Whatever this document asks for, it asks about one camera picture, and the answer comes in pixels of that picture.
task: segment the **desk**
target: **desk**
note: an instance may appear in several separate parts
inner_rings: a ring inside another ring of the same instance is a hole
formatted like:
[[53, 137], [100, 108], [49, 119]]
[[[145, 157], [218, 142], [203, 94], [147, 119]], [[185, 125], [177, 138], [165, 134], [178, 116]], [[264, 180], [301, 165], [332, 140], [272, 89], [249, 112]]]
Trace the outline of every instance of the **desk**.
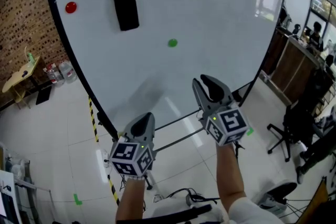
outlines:
[[290, 103], [294, 103], [305, 90], [311, 71], [318, 67], [318, 60], [296, 39], [289, 37], [271, 81]]
[[267, 50], [267, 58], [262, 70], [267, 74], [271, 75], [276, 69], [280, 57], [287, 44], [288, 35], [285, 33], [284, 29], [276, 28], [274, 35], [272, 37], [271, 43]]
[[[20, 68], [20, 71], [17, 71], [12, 74], [12, 76], [6, 81], [2, 88], [2, 92], [5, 93], [15, 85], [18, 85], [20, 82], [24, 81], [25, 79], [29, 78], [32, 84], [34, 85], [35, 89], [38, 91], [38, 96], [36, 100], [36, 104], [41, 104], [47, 100], [49, 100], [49, 95], [51, 91], [51, 87], [47, 87], [45, 89], [41, 89], [41, 87], [37, 84], [36, 80], [33, 78], [33, 73], [36, 69], [36, 66], [40, 60], [40, 56], [38, 56], [35, 60], [35, 64], [32, 65], [30, 62], [26, 63]], [[22, 77], [24, 71], [27, 71], [27, 75]], [[23, 98], [17, 91], [15, 93], [18, 95], [19, 98]]]

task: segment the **white wall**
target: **white wall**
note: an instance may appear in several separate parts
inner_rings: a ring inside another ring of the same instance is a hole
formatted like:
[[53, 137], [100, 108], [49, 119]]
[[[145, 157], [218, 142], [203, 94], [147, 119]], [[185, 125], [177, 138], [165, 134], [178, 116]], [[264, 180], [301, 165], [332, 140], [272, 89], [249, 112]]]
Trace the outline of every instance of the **white wall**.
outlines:
[[290, 23], [288, 30], [292, 32], [294, 30], [294, 25], [299, 24], [301, 25], [301, 30], [298, 33], [300, 36], [307, 19], [310, 0], [285, 0], [285, 5], [287, 12], [292, 18], [292, 22]]

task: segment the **human arm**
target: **human arm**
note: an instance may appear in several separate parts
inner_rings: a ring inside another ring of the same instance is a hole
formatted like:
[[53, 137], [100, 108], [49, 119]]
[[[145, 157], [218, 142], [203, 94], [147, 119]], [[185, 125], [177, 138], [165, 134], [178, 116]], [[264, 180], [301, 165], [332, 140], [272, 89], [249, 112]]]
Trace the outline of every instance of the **human arm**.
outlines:
[[118, 220], [142, 219], [145, 180], [128, 179], [116, 214]]
[[281, 220], [250, 201], [232, 145], [217, 146], [217, 187], [230, 220], [238, 224], [281, 224]]
[[246, 197], [232, 144], [217, 146], [217, 188], [226, 211], [229, 211], [234, 201]]
[[323, 41], [319, 45], [319, 51], [323, 51]]

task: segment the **white tile floor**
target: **white tile floor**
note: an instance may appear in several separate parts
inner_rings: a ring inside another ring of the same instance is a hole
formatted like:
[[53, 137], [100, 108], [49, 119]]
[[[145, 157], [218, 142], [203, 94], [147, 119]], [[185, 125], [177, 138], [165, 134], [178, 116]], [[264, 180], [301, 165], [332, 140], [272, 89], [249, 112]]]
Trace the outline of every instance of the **white tile floor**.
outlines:
[[[28, 98], [32, 109], [10, 106], [1, 113], [0, 140], [10, 149], [31, 161], [31, 174], [36, 185], [51, 189], [61, 223], [114, 223], [117, 209], [106, 173], [101, 170], [97, 155], [110, 151], [112, 140], [106, 130], [98, 126], [99, 143], [95, 142], [91, 124], [88, 96], [80, 81], [64, 84], [51, 92], [50, 100], [34, 105], [36, 95]], [[246, 194], [256, 199], [262, 189], [270, 183], [284, 179], [296, 181], [296, 148], [293, 160], [285, 163], [283, 149], [278, 147], [271, 155], [267, 148], [277, 142], [266, 130], [269, 123], [282, 126], [285, 106], [257, 80], [242, 110], [254, 133], [244, 136], [239, 151], [239, 165], [243, 175]], [[190, 116], [155, 134], [155, 148], [173, 142], [201, 126], [196, 115]], [[322, 176], [329, 174], [332, 158], [316, 165], [305, 176], [302, 185], [292, 192], [291, 199], [310, 199]], [[111, 171], [111, 179], [118, 196], [121, 178]], [[215, 142], [204, 131], [158, 153], [153, 165], [154, 189], [163, 195], [184, 187], [192, 187], [205, 197], [218, 197], [216, 187]], [[155, 190], [146, 191], [146, 205], [150, 206]], [[77, 205], [74, 194], [82, 201]], [[43, 223], [51, 223], [50, 198], [38, 191], [38, 206]], [[292, 202], [303, 207], [308, 202]], [[282, 218], [284, 222], [295, 222], [294, 214]]]

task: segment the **green bottle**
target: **green bottle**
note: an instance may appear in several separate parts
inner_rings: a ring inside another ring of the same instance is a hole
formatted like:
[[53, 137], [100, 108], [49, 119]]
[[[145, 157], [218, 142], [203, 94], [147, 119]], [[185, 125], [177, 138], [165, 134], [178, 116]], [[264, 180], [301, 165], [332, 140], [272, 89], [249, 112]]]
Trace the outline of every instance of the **green bottle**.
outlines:
[[31, 62], [32, 64], [35, 64], [35, 59], [30, 52], [28, 53], [28, 56], [29, 56], [29, 62]]

